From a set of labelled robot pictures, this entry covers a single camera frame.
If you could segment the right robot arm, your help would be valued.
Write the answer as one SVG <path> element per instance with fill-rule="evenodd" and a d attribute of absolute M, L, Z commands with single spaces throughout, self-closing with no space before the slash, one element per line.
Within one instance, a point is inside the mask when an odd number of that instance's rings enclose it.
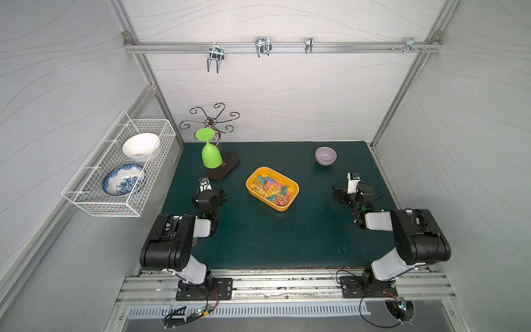
<path fill-rule="evenodd" d="M 356 180 L 350 180 L 346 188 L 333 187 L 333 199 L 351 208 L 353 222 L 360 229 L 393 234 L 394 247 L 365 268 L 365 283 L 391 282 L 417 267 L 450 259 L 450 245 L 429 210 L 377 211 L 373 187 Z"/>

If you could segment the yellow plastic storage box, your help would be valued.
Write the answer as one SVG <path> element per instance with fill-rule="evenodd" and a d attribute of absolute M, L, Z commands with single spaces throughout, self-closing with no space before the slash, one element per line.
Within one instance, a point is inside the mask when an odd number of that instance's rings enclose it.
<path fill-rule="evenodd" d="M 285 212 L 300 192 L 292 179 L 269 168 L 259 167 L 247 179 L 249 193 L 278 212 Z"/>

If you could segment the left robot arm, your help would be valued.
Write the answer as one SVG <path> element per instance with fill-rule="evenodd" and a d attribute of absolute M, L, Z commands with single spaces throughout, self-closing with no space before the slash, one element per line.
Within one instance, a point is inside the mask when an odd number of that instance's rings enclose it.
<path fill-rule="evenodd" d="M 206 189 L 192 199 L 196 214 L 159 214 L 140 252 L 140 266 L 163 271 L 183 284 L 212 289 L 212 272 L 192 255 L 195 239 L 213 237 L 218 228 L 218 207 L 226 202 L 223 189 Z"/>

